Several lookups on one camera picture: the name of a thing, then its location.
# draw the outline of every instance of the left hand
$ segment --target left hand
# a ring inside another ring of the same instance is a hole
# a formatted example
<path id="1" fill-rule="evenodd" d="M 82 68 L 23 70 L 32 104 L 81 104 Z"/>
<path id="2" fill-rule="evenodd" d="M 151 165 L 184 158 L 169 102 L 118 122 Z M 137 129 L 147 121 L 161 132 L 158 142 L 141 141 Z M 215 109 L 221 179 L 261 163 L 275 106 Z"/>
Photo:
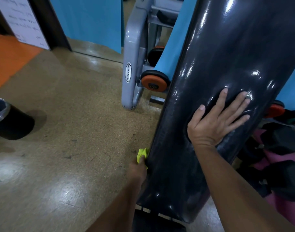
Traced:
<path id="1" fill-rule="evenodd" d="M 138 164 L 137 159 L 133 160 L 127 170 L 128 181 L 139 181 L 140 186 L 146 179 L 146 166 L 145 156 L 141 156 L 140 163 Z"/>

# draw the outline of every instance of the gym machine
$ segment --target gym machine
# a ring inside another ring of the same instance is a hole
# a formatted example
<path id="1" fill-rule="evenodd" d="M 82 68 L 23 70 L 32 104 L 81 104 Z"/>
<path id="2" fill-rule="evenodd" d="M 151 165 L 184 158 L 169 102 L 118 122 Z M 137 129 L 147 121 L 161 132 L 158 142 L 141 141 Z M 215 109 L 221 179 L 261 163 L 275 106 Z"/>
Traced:
<path id="1" fill-rule="evenodd" d="M 156 10 L 156 0 L 140 1 L 130 15 L 124 44 L 122 105 L 128 109 L 135 108 L 142 71 L 149 70 L 144 64 L 149 52 L 147 36 L 153 33 L 148 23 L 153 23 Z M 209 191 L 187 136 L 187 124 L 199 105 L 210 111 L 224 87 L 229 88 L 227 104 L 239 92 L 248 91 L 251 102 L 244 114 L 250 119 L 217 146 L 226 161 L 234 160 L 295 69 L 295 0 L 196 0 L 183 42 L 137 204 L 153 215 L 191 223 Z"/>

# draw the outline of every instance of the paper sign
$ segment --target paper sign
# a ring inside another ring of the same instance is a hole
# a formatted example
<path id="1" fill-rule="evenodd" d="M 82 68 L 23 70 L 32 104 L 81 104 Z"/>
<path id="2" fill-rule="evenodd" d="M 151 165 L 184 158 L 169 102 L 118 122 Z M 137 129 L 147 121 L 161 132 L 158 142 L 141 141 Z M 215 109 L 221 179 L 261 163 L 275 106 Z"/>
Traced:
<path id="1" fill-rule="evenodd" d="M 18 41 L 50 49 L 28 0 L 0 0 L 0 11 Z"/>

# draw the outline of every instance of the blue panel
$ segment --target blue panel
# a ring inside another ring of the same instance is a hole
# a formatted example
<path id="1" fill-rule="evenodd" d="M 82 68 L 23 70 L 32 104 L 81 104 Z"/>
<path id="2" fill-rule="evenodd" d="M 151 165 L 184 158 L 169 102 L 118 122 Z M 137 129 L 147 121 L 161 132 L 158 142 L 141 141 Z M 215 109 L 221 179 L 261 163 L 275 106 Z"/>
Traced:
<path id="1" fill-rule="evenodd" d="M 170 80 L 172 80 L 177 61 L 180 57 L 196 1 L 184 0 L 168 43 L 155 66 L 155 70 L 163 72 Z"/>
<path id="2" fill-rule="evenodd" d="M 121 0 L 50 0 L 66 36 L 121 53 Z"/>
<path id="3" fill-rule="evenodd" d="M 286 109 L 295 110 L 295 70 L 276 99 L 282 101 Z"/>

